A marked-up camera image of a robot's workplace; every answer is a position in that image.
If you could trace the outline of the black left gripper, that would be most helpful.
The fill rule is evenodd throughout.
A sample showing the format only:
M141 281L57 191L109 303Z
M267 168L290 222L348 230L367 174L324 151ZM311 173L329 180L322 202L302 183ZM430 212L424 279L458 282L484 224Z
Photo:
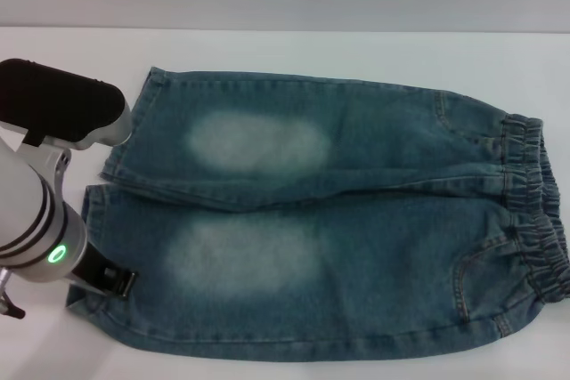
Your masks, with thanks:
M127 299L138 278L135 271L122 268L88 243L69 279L77 286L107 296Z

